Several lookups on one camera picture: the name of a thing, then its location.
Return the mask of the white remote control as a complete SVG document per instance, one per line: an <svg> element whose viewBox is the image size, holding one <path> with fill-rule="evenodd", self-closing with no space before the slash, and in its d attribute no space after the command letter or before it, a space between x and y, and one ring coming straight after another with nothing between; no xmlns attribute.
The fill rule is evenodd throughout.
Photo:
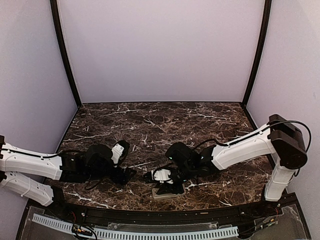
<svg viewBox="0 0 320 240"><path fill-rule="evenodd" d="M165 199L172 199L184 196L186 194L186 190L183 189L183 193L164 193L164 194L157 194L159 188L152 188L152 197L155 200L165 200Z"/></svg>

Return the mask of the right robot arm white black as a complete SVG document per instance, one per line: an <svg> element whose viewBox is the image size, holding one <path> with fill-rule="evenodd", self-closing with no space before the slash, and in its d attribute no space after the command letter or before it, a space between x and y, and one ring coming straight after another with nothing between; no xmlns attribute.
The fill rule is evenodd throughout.
<svg viewBox="0 0 320 240"><path fill-rule="evenodd" d="M182 184L195 176L218 173L240 162L276 155L272 175L264 189L264 199L255 205L255 213L266 217L291 181L295 172L308 160L310 144L305 144L296 120L286 120L278 114L255 131L226 143L216 143L197 152L182 142L174 143L165 153L177 167L155 173L153 178L168 184Z"/></svg>

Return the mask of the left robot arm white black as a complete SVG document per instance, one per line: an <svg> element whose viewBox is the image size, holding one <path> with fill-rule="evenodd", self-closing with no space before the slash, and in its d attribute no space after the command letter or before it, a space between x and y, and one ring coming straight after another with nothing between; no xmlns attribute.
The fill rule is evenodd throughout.
<svg viewBox="0 0 320 240"><path fill-rule="evenodd" d="M21 197L27 197L47 207L60 218L71 213L65 203L63 190L31 179L42 176L63 183L85 183L109 178L113 183L126 185L137 173L121 164L130 145L118 141L112 148L93 144L86 151L63 150L56 154L40 153L15 147L0 137L0 185Z"/></svg>

